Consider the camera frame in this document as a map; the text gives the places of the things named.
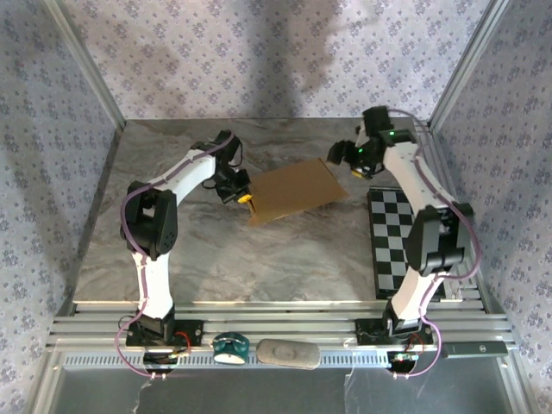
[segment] gray object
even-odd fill
[[[315,369],[320,365],[320,348],[308,342],[263,339],[257,345],[257,359],[267,365]]]

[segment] gray marble surface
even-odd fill
[[[136,301],[134,262],[119,236],[119,206],[132,181],[147,181],[178,162],[190,145],[233,130],[250,175],[316,157],[354,139],[359,119],[130,121],[110,173],[75,302]],[[408,119],[397,127],[411,127]],[[171,252],[176,303],[189,301],[370,300],[375,298],[366,194],[397,186],[387,172],[356,179],[331,166],[349,198],[261,227],[247,226],[248,207],[222,204],[196,188],[179,206]]]

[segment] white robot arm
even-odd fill
[[[169,255],[178,235],[177,207],[199,184],[214,180],[223,203],[251,198],[249,176],[230,165],[242,143],[230,131],[211,142],[194,144],[177,165],[147,183],[134,182],[124,205],[121,236],[138,272],[141,330],[161,343],[174,334],[174,303],[169,289]]]
[[[363,116],[357,134],[365,133],[369,140],[361,146],[352,141],[337,142],[329,151],[328,161],[345,161],[353,175],[366,179],[389,170],[414,212],[406,246],[409,266],[383,315],[386,335],[401,336],[422,328],[428,302],[442,283],[436,276],[447,276],[468,254],[470,235],[449,204],[463,216],[472,216],[473,210],[469,204],[456,203],[423,160],[418,159],[416,165],[420,150],[415,137],[408,129],[393,127],[386,107],[371,108]]]

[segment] patterned wall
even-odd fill
[[[66,0],[131,118],[428,118],[487,0]]]
[[[41,2],[0,3],[0,412],[20,412],[114,127]]]
[[[440,138],[476,211],[486,281],[552,412],[552,3],[512,2]]]

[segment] checkerboard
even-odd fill
[[[390,298],[406,275],[406,241],[414,215],[406,195],[398,189],[370,188],[368,192],[370,230],[376,298]],[[443,285],[434,299],[445,298]]]

